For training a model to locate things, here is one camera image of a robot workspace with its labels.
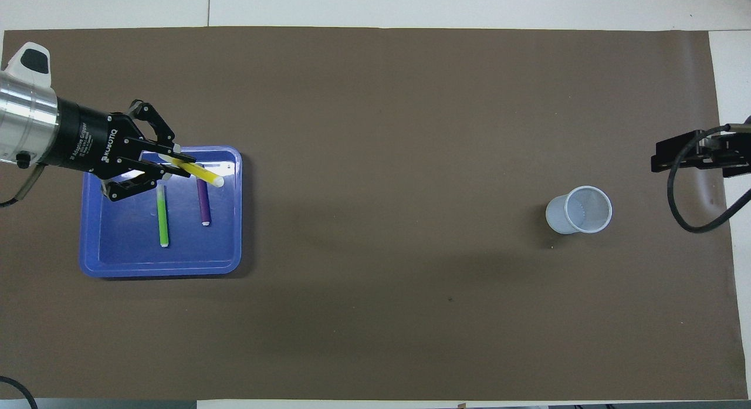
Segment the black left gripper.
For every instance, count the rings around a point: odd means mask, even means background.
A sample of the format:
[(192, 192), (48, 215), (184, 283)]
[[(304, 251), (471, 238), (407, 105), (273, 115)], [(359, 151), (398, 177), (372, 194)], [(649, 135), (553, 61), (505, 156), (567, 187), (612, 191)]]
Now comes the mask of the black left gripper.
[[(58, 98), (57, 110), (56, 134), (40, 158), (42, 164), (97, 175), (119, 175), (124, 169), (117, 162), (118, 158), (123, 162), (127, 158), (137, 161), (143, 150), (167, 157), (168, 162), (172, 158), (181, 163), (196, 162), (195, 157), (183, 153), (174, 142), (176, 134), (151, 103), (134, 100), (128, 115), (105, 114)], [(146, 122), (155, 133), (155, 141), (141, 133), (134, 120)], [(179, 168), (161, 163), (135, 163), (130, 170), (141, 171), (141, 174), (126, 181), (103, 181), (103, 195), (108, 200), (125, 200), (153, 190), (166, 175), (180, 174)]]

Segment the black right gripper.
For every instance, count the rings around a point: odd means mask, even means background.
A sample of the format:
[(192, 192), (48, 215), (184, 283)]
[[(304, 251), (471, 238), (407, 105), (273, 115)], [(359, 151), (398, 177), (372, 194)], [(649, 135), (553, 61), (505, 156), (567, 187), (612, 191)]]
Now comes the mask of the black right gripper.
[[(717, 132), (703, 140), (711, 163), (727, 163), (722, 166), (723, 177), (737, 177), (750, 174), (750, 116), (743, 123), (727, 123), (717, 128)], [(700, 137), (703, 131), (690, 131), (655, 144), (654, 155), (650, 157), (650, 171), (663, 172), (670, 169), (679, 152), (688, 142)], [(697, 143), (681, 158), (680, 168), (699, 168), (705, 163), (703, 148)]]

